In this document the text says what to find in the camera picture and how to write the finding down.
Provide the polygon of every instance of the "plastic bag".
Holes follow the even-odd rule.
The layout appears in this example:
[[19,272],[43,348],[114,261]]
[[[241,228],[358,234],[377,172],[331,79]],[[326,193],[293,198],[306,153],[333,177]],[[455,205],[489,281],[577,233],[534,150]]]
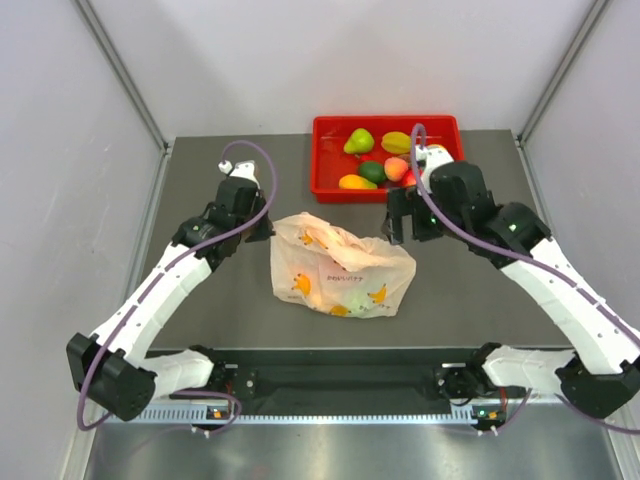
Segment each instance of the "plastic bag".
[[306,212],[273,226],[271,283],[280,300],[338,316],[397,313],[416,273],[402,247],[359,239]]

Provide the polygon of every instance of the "toy fruit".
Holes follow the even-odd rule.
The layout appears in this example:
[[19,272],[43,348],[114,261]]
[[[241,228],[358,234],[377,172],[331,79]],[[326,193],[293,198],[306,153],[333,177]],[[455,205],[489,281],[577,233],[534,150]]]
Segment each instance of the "toy fruit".
[[338,182],[338,186],[347,190],[372,190],[378,188],[375,183],[371,183],[366,178],[352,173],[342,177]]
[[411,150],[411,137],[402,132],[385,133],[382,137],[382,148],[394,155],[409,153]]
[[416,184],[416,177],[413,174],[413,171],[409,169],[407,170],[407,173],[404,174],[404,177],[402,177],[402,180],[400,180],[400,186],[402,188],[407,188],[407,187],[412,187],[415,184]]
[[387,158],[384,162],[384,173],[392,182],[399,182],[409,170],[409,164],[398,157]]
[[367,130],[357,128],[344,144],[344,153],[368,153],[373,149],[373,143],[373,137]]
[[358,167],[358,175],[376,184],[382,183],[387,179],[384,167],[378,162],[362,162]]

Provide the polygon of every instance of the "dark gray table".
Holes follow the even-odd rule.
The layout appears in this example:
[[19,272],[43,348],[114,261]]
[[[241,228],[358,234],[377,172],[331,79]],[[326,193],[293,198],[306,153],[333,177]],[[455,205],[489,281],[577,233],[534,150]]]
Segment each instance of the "dark gray table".
[[[533,206],[507,131],[463,132],[497,201]],[[222,178],[216,164],[231,138],[181,138],[175,145],[146,271],[177,226],[198,214]],[[253,137],[280,172],[271,217],[309,211],[353,233],[379,235],[382,205],[320,205],[308,190],[310,137]],[[233,159],[257,159],[238,149]],[[271,294],[268,243],[243,245],[180,307],[155,343],[182,348],[564,345],[566,340],[515,284],[450,239],[406,245],[418,272],[395,318],[349,319],[285,304]],[[130,457],[165,427],[106,425],[86,479],[242,478],[621,478],[606,433],[562,406],[528,406],[498,438],[428,426],[239,426],[209,441],[172,432]],[[97,451],[109,467],[99,460]]]
[[101,427],[85,480],[622,479],[606,433],[561,406],[528,406],[498,437],[418,425],[238,426],[208,441],[161,434],[133,453],[166,428]]
[[[156,264],[181,222],[211,201],[222,175],[220,152],[235,137],[179,138],[171,157],[153,230],[145,274]],[[280,189],[273,220],[308,211],[358,236],[381,236],[384,205],[319,204],[309,191],[311,137],[246,137],[273,157]],[[533,207],[524,169],[509,131],[462,133],[466,158],[480,165],[496,201]],[[255,159],[239,147],[231,160]],[[261,180],[268,189],[267,170]],[[560,331],[515,284],[452,239],[405,248],[417,274],[394,318],[349,319],[277,300],[271,290],[269,243],[242,245],[178,309],[155,347],[399,347],[566,345]]]

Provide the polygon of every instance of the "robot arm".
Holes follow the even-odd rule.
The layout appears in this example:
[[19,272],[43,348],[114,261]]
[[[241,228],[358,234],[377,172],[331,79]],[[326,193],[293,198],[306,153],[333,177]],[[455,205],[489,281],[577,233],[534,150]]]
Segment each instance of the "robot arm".
[[[421,180],[427,192],[456,226],[570,279],[570,283],[560,281],[525,261],[469,243],[473,253],[487,258],[540,305],[574,349],[523,350],[488,343],[464,368],[444,373],[443,394],[460,398],[483,395],[501,386],[535,388],[563,395],[596,418],[604,418],[627,403],[640,389],[640,349],[609,322],[610,307],[571,266],[548,227],[525,205],[496,205],[477,166],[453,162],[442,147],[416,148],[417,159],[425,164]],[[410,187],[389,192],[383,232],[391,243],[402,243],[402,217],[407,215],[416,240],[455,237],[431,212],[419,191]]]
[[178,306],[225,258],[235,253],[243,236],[246,242],[253,242],[273,234],[265,215],[246,234],[191,251],[246,223],[265,206],[253,161],[235,166],[225,161],[219,168],[227,178],[218,186],[215,201],[207,205],[202,215],[180,226],[160,262],[109,320],[89,338],[78,333],[67,345],[74,386],[80,391],[98,350],[108,344],[88,396],[122,420],[138,416],[154,398],[207,384],[214,364],[206,351],[201,353],[194,348],[145,358],[147,351]]

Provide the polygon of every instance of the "purple cable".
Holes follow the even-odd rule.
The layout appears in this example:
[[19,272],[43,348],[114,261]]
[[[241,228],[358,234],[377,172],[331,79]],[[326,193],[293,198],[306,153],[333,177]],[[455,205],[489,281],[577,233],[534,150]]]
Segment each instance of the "purple cable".
[[[234,397],[233,395],[229,395],[228,393],[222,393],[222,392],[208,392],[205,390],[191,390],[191,391],[179,391],[179,392],[175,392],[175,395],[200,395],[200,396],[206,396],[206,397],[211,397],[211,398],[222,398],[225,400],[228,400],[229,402],[232,402],[233,404],[235,404],[236,408],[232,409],[231,411],[234,412],[233,417],[231,417],[231,419],[225,423],[222,427],[216,429],[216,430],[208,430],[210,435],[218,435],[222,432],[224,432],[225,430],[228,430],[229,427],[235,423],[236,420],[238,420],[238,418],[240,417],[240,415],[242,414],[242,404],[240,403],[240,400],[238,400],[236,397]],[[160,430],[159,432],[151,435],[149,438],[147,438],[146,440],[140,442],[138,445],[136,445],[135,447],[133,447],[128,455],[125,458],[120,458],[119,461],[117,463],[113,463],[113,462],[107,462],[107,459],[105,457],[105,452],[104,452],[104,447],[101,444],[99,446],[99,455],[100,455],[100,460],[102,461],[103,465],[105,465],[110,471],[114,469],[114,467],[118,467],[120,465],[122,465],[124,462],[128,461],[129,459],[131,459],[134,455],[136,455],[138,452],[140,452],[140,450],[142,450],[144,447],[146,447],[147,445],[149,445],[151,442],[155,441],[157,438],[170,433],[170,432],[176,432],[178,430],[191,430],[191,427],[185,426],[185,425],[178,425],[178,426],[173,426],[173,427],[169,427],[169,428],[164,428],[162,430]]]
[[[274,198],[276,196],[276,191],[278,190],[278,177],[277,177],[277,174],[276,174],[276,167],[273,164],[273,161],[271,160],[271,157],[269,156],[269,154],[266,151],[264,151],[261,147],[259,147],[258,145],[256,145],[253,142],[250,142],[248,140],[236,140],[234,142],[229,143],[224,148],[224,150],[222,151],[222,155],[221,155],[222,159],[224,160],[225,159],[224,157],[227,154],[227,152],[231,148],[233,148],[233,147],[235,147],[237,145],[245,145],[245,146],[248,146],[248,147],[251,147],[251,148],[255,149],[258,153],[260,153],[264,157],[265,161],[269,165],[269,170],[271,170],[271,183],[272,183],[272,185],[271,185],[271,193],[269,194],[269,198],[267,199],[267,203],[262,208],[262,210],[260,210],[258,212],[258,214],[255,217],[253,217],[251,220],[249,220],[248,222],[243,223],[242,225],[240,225],[237,228],[234,228],[233,230],[229,230],[226,233],[223,233],[221,235],[217,235],[217,236],[215,236],[215,237],[213,237],[213,238],[211,238],[209,240],[206,240],[206,241],[204,241],[202,243],[199,243],[195,247],[190,248],[189,250],[187,250],[183,254],[179,255],[178,257],[176,257],[174,260],[172,260],[167,265],[167,267],[165,268],[165,271],[168,272],[170,269],[175,267],[178,262],[180,262],[184,258],[188,257],[192,253],[197,252],[201,248],[208,247],[209,245],[213,245],[214,243],[221,242],[223,240],[226,240],[227,238],[231,238],[234,235],[242,233],[246,229],[248,229],[248,228],[252,227],[253,225],[255,225],[262,217],[264,217],[268,213],[269,209],[271,208],[271,205],[273,204],[273,200],[274,200]],[[146,295],[148,295],[151,290],[152,290],[152,288],[149,288],[148,291],[145,292],[145,295],[141,297],[142,300],[144,300],[144,298],[146,298]],[[110,413],[107,413],[106,415],[104,415],[103,417],[99,418],[98,420],[96,420],[94,423],[92,423],[90,425],[87,425],[87,424],[84,423],[84,408],[85,408],[85,405],[87,403],[87,395],[88,395],[88,392],[89,392],[89,385],[91,385],[91,382],[93,381],[93,376],[95,375],[96,370],[98,369],[98,365],[100,364],[100,361],[102,360],[102,358],[104,357],[105,353],[107,352],[107,349],[109,348],[109,345],[111,345],[111,343],[113,343],[115,338],[122,331],[124,326],[127,324],[127,321],[129,320],[129,318],[131,318],[131,315],[133,315],[133,312],[135,312],[137,308],[138,307],[136,307],[134,305],[127,311],[127,313],[124,314],[124,316],[122,317],[122,320],[120,320],[118,325],[116,325],[116,328],[113,329],[113,332],[111,332],[111,334],[107,337],[107,340],[104,342],[104,344],[102,344],[102,346],[98,349],[98,352],[96,353],[96,356],[93,358],[93,361],[89,365],[89,369],[87,370],[87,374],[86,374],[86,376],[84,378],[84,382],[82,383],[82,388],[80,389],[80,398],[78,399],[78,408],[76,409],[76,421],[78,423],[78,428],[80,430],[82,430],[83,432],[87,432],[89,430],[92,430],[92,429],[102,425],[105,422],[105,420],[111,416]]]
[[[429,209],[434,213],[434,215],[436,217],[438,217],[438,220],[440,220],[442,222],[442,224],[447,227],[449,230],[451,230],[453,233],[455,233],[458,237],[462,238],[463,240],[477,246],[480,248],[483,248],[485,250],[488,250],[490,252],[493,253],[497,253],[499,255],[503,255],[505,257],[508,258],[513,258],[514,260],[521,260],[525,263],[528,263],[530,265],[533,265],[535,267],[538,267],[542,270],[544,270],[545,272],[555,276],[556,278],[562,280],[563,282],[565,282],[566,284],[568,284],[571,288],[576,289],[576,291],[582,295],[582,297],[584,299],[586,299],[591,305],[597,305],[596,309],[610,322],[612,323],[615,327],[617,327],[621,332],[623,332],[626,337],[633,342],[638,348],[640,348],[640,339],[637,337],[637,335],[629,328],[627,327],[627,325],[625,325],[622,320],[620,319],[620,317],[618,317],[615,313],[609,311],[607,308],[605,308],[603,305],[598,305],[598,300],[596,300],[595,298],[593,298],[589,292],[587,292],[586,290],[583,290],[582,288],[576,288],[577,287],[577,283],[574,282],[571,278],[569,278],[567,275],[565,275],[564,273],[556,270],[555,268],[546,265],[538,260],[535,260],[531,257],[527,257],[526,255],[522,255],[520,253],[517,252],[513,252],[511,250],[507,250],[505,248],[501,248],[498,247],[496,245],[492,245],[488,242],[484,242],[482,240],[480,240],[479,238],[474,237],[473,235],[469,235],[467,232],[465,232],[464,230],[462,230],[461,228],[459,228],[456,224],[454,224],[451,220],[449,220],[449,218],[447,218],[447,216],[437,207],[437,205],[435,204],[435,202],[431,199],[431,197],[429,196],[429,192],[427,192],[427,189],[424,186],[424,183],[422,182],[422,178],[420,176],[420,169],[418,167],[418,161],[416,159],[416,146],[418,145],[418,135],[421,135],[421,146],[424,148],[427,145],[427,131],[424,127],[424,125],[422,125],[421,123],[417,123],[413,126],[413,129],[411,130],[411,151],[410,156],[411,156],[411,171],[413,172],[414,177],[416,178],[416,186],[418,187],[418,190],[420,191],[420,194],[422,196],[422,199],[424,200],[424,202],[427,204],[427,206],[429,207]],[[640,430],[633,430],[633,429],[627,429],[627,428],[623,428],[623,427],[618,427],[615,425],[610,425],[606,422],[603,422],[601,420],[598,420],[596,418],[593,417],[589,417],[588,415],[585,415],[583,412],[581,412],[580,410],[578,410],[574,405],[571,405],[571,403],[569,403],[568,401],[566,401],[566,399],[558,396],[558,398],[560,398],[560,400],[567,406],[571,407],[572,410],[579,412],[580,414],[582,414],[583,416],[586,416],[587,418],[589,418],[589,420],[597,425],[600,425],[602,427],[605,428],[609,428],[611,430],[614,430],[616,432],[620,432],[620,433],[626,433],[629,435],[640,435]],[[526,403],[526,400],[523,401],[523,403],[520,405],[521,407]]]

